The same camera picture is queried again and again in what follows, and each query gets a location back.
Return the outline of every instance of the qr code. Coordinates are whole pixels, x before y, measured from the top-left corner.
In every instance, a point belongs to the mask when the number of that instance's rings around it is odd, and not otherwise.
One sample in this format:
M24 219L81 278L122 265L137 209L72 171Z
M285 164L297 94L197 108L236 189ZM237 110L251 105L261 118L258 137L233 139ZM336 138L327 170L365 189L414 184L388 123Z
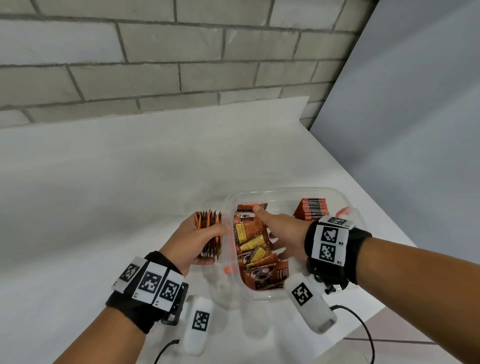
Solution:
M300 283L300 285L292 291L292 294L300 306L303 306L309 299L313 297L307 286L305 286L305 283Z
M347 222L347 220L343 220L342 218L329 218L328 222L336 225L343 225Z
M146 272L138 288L143 291L155 293L156 288L160 284L162 276L152 272Z
M328 226L324 226L324 231L322 232L321 241L327 243L336 243L336 238L338 236L338 228L330 228Z
M198 311L195 312L195 318L193 319L192 329L207 331L208 319L210 314L208 312Z
M162 288L162 292L160 292L160 297L165 298L166 300L173 302L175 299L175 295L179 289L180 285L172 282L170 280L167 280L165 285Z
M334 245L320 244L320 259L335 262L335 250Z
M130 264L127 267L127 269L123 271L123 273L120 276L120 279L124 280L125 282L128 282L139 268L140 267L136 266L135 264Z

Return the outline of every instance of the person's left hand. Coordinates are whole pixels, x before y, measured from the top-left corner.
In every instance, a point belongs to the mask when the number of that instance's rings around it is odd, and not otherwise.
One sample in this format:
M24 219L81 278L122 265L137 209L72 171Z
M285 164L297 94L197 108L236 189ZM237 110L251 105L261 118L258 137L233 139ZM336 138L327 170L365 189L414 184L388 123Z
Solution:
M172 234L159 252L175 264L185 277L188 274L190 265L209 266L215 262L215 258L199 258L198 255L210 239L216 236L221 237L227 231L223 224L197 229L195 214L192 214L180 224L179 228Z

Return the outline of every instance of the yellow label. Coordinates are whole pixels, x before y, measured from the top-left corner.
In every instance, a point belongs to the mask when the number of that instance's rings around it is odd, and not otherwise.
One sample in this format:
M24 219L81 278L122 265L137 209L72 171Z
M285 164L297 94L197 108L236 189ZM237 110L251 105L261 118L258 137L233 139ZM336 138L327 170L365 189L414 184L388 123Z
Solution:
M260 259L262 259L265 256L265 254L267 254L265 249L259 248L256 251L255 255L252 257L252 259L250 260L250 263L255 263L255 262L259 261Z
M245 234L245 227L243 224L237 224L235 225L237 229L237 236L239 237L239 242L243 243L245 240L247 240L247 234Z
M245 250L255 249L257 246L261 245L264 242L265 240L263 235L259 235L256 238L250 240L248 243L240 245L240 250L244 252Z

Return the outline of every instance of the person's right hand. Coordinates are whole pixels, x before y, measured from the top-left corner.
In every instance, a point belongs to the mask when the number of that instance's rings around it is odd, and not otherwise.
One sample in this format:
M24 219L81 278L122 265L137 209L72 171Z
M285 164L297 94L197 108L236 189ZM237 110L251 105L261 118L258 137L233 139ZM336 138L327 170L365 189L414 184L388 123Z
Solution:
M283 253L278 255L278 258L288 259L291 256L304 260L308 258L303 246L305 235L311 224L310 221L298 220L286 214L272 215L259 205L255 205L253 211L270 229L271 233L278 238L273 243L272 250L286 248Z

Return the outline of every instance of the black cable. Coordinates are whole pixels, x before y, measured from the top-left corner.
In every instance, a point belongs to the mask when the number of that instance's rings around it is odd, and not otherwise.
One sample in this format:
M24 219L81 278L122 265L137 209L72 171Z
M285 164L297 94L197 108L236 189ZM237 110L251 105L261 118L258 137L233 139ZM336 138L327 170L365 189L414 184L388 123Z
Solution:
M172 340L171 342L169 342L167 345L165 345L165 347L162 349L162 351L158 354L158 356L156 357L155 359L155 362L153 364L156 364L158 362L158 359L160 359L160 355L163 354L163 352L170 346L170 345L174 345L174 344L178 344L180 342L180 340L176 339L176 340Z
M354 315L361 322L361 324L365 328L365 331L367 332L367 335L368 335L368 340L370 340L370 345L372 346L372 360L370 361L370 364L373 364L373 362L375 362L375 347L373 346L373 339L372 339L372 336L370 335L370 331L368 330L367 325L365 325L365 323L362 321L360 316L358 316L355 312L350 310L348 307L341 306L339 304L336 304L336 305L333 305L332 307L330 307L330 309L332 311L336 310L337 308L343 308L344 310L347 310L348 312L350 312L352 315Z

